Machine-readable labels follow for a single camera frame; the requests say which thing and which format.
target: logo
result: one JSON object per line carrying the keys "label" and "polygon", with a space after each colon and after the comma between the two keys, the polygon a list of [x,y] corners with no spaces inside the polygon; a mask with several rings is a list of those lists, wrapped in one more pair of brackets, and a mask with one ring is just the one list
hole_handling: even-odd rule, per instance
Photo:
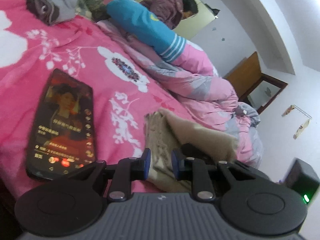
{"label": "logo", "polygon": [[150,15],[150,19],[153,21],[156,21],[156,22],[159,21],[159,19],[157,17],[155,17],[153,14]]}
{"label": "logo", "polygon": [[127,78],[137,82],[140,78],[137,73],[132,69],[132,67],[128,66],[125,62],[120,60],[119,58],[112,58],[112,63],[115,64],[126,76]]}
{"label": "logo", "polygon": [[164,195],[161,195],[161,196],[158,197],[158,199],[161,200],[161,201],[164,200],[164,199],[166,199],[166,198],[167,198],[167,197],[164,196]]}

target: black hair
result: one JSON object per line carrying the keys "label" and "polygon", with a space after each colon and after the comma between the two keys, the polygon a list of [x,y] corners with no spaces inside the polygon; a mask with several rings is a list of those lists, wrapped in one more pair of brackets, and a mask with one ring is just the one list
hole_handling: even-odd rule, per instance
{"label": "black hair", "polygon": [[195,0],[182,0],[182,3],[184,12],[191,11],[193,14],[197,14],[199,12],[198,5]]}
{"label": "black hair", "polygon": [[75,100],[77,100],[77,97],[78,97],[75,89],[73,89],[72,87],[70,87],[70,86],[67,85],[67,84],[61,84],[61,85],[59,85],[59,86],[56,88],[56,93],[59,94],[59,95],[63,95],[63,94],[65,94],[65,93],[70,93]]}

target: metal screw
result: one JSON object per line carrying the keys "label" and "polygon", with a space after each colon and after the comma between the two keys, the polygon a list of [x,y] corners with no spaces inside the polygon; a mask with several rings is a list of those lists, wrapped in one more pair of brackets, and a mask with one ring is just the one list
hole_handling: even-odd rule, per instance
{"label": "metal screw", "polygon": [[123,199],[125,194],[122,191],[113,191],[109,194],[109,197],[112,199]]}
{"label": "metal screw", "polygon": [[200,191],[198,194],[197,194],[198,198],[201,198],[201,199],[212,199],[213,198],[213,194],[209,191]]}

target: wall decoration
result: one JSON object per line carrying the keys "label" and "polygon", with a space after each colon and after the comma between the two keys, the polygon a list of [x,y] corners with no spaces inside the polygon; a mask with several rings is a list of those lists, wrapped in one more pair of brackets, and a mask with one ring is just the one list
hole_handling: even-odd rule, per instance
{"label": "wall decoration", "polygon": [[299,126],[299,128],[297,129],[296,133],[293,135],[293,138],[294,139],[297,139],[298,136],[304,131],[305,128],[308,127],[308,125],[310,124],[310,121],[312,119],[312,117],[307,114],[305,111],[303,111],[301,108],[297,107],[296,105],[291,105],[289,106],[285,111],[284,113],[282,114],[282,117],[288,115],[291,113],[292,110],[294,109],[297,109],[300,113],[302,113],[303,115],[305,115],[308,119],[302,124]]}

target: white stripe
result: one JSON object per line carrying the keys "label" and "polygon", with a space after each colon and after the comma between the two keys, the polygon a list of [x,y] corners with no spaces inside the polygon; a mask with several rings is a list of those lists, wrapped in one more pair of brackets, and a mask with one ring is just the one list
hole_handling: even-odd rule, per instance
{"label": "white stripe", "polygon": [[181,41],[183,41],[183,38],[179,36],[179,42],[177,43],[177,45],[175,46],[175,48],[174,48],[167,56],[164,56],[163,58],[168,58],[168,57],[170,57],[172,53],[174,53],[177,49],[179,49],[179,46],[180,46]]}
{"label": "white stripe", "polygon": [[179,51],[174,56],[172,56],[170,60],[167,60],[167,62],[171,62],[181,52],[181,50],[183,49],[183,45],[184,44],[186,44],[186,40],[185,39],[184,39],[184,42],[182,42],[182,45],[181,45],[181,48],[179,49]]}
{"label": "white stripe", "polygon": [[171,45],[169,46],[169,48],[167,48],[163,53],[160,54],[160,56],[162,56],[163,54],[167,53],[168,50],[172,48],[172,46],[173,46],[174,43],[176,42],[177,36],[178,36],[177,34],[174,35],[173,42],[171,43]]}

